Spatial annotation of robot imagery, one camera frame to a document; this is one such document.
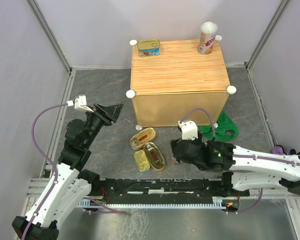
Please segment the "gold oval fish tin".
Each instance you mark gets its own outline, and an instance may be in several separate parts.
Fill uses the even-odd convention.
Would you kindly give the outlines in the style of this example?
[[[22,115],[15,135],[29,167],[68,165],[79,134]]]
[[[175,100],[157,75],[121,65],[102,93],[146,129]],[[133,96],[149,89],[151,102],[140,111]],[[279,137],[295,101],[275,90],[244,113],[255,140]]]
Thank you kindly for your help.
[[[144,145],[143,150],[150,166],[157,172],[162,171],[166,162],[159,148],[153,142],[148,142]]]

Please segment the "purple cloth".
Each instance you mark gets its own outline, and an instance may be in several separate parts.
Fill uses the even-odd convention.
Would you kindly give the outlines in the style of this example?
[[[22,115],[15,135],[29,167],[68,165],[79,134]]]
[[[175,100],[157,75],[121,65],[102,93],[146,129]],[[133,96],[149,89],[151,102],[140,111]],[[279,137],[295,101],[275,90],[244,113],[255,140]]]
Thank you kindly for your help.
[[[271,151],[271,154],[276,154],[276,155],[296,155],[296,150],[295,149],[290,149],[288,151],[285,151],[284,147],[282,145],[275,145]]]

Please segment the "gold rectangular meat tin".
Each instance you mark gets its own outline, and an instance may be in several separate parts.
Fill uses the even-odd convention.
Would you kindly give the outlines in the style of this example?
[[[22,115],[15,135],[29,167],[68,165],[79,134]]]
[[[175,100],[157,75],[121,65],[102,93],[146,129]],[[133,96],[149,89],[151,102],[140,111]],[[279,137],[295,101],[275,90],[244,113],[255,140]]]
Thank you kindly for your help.
[[[138,150],[133,154],[138,170],[141,173],[146,173],[150,170],[150,163],[143,150]]]

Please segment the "oval red fish tin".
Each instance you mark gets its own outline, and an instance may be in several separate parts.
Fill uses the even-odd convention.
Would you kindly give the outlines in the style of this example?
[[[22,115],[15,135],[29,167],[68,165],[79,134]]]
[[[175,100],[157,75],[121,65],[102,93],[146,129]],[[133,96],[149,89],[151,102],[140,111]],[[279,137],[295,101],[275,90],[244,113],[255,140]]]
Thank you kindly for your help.
[[[135,134],[129,141],[133,150],[141,150],[143,146],[149,142],[153,142],[156,138],[156,131],[152,127],[145,128]]]

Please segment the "wooden cube cabinet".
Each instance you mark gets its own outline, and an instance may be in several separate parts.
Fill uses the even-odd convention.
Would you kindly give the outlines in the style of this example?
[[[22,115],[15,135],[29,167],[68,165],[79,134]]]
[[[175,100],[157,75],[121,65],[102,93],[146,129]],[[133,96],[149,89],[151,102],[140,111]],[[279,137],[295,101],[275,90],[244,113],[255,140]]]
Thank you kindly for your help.
[[[204,126],[217,121],[237,89],[230,84],[220,43],[208,55],[200,54],[198,46],[197,39],[162,41],[160,54],[146,57],[132,47],[126,96],[138,125],[172,127],[190,119]]]

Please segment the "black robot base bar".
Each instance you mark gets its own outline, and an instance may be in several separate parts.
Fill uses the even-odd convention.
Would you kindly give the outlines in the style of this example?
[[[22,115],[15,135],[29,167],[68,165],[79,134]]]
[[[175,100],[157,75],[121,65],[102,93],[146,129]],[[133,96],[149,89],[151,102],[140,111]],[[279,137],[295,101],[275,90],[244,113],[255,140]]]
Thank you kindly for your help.
[[[248,197],[217,179],[113,179],[100,180],[89,196],[109,197],[109,204],[211,204],[213,197]]]

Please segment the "green cloth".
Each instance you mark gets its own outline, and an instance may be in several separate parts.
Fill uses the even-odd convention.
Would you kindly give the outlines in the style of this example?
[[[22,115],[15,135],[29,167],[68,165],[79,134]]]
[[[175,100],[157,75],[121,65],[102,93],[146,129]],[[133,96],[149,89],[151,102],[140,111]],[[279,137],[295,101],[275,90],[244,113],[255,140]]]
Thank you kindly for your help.
[[[211,125],[203,125],[199,127],[204,138],[212,139],[214,137]],[[230,142],[239,135],[239,129],[232,119],[222,111],[216,121],[215,139],[221,142]]]

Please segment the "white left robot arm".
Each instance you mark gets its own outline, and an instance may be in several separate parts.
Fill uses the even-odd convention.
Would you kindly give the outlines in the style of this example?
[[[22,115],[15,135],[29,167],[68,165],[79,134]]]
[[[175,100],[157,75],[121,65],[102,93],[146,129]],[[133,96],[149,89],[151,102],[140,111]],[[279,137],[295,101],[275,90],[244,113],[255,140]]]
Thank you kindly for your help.
[[[83,106],[86,120],[73,119],[67,124],[64,147],[57,164],[52,164],[51,179],[26,215],[16,216],[12,222],[21,240],[56,240],[78,203],[100,191],[100,176],[84,166],[101,128],[114,124],[122,108],[123,104]]]

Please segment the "blue rectangular luncheon meat tin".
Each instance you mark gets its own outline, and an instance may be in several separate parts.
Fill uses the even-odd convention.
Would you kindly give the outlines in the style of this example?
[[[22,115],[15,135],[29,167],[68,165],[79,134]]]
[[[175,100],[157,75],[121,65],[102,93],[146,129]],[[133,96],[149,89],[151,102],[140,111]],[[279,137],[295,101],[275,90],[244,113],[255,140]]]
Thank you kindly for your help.
[[[140,40],[137,42],[138,55],[140,57],[158,56],[160,54],[160,41],[153,40]]]

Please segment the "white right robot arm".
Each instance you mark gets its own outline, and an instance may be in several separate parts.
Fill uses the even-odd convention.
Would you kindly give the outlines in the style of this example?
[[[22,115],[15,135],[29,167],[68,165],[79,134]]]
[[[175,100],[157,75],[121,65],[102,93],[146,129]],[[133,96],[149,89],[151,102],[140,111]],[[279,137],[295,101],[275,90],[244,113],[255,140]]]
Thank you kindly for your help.
[[[174,139],[170,146],[177,162],[195,165],[201,171],[221,172],[219,189],[226,196],[236,191],[276,187],[300,195],[300,152],[273,154],[198,138]]]

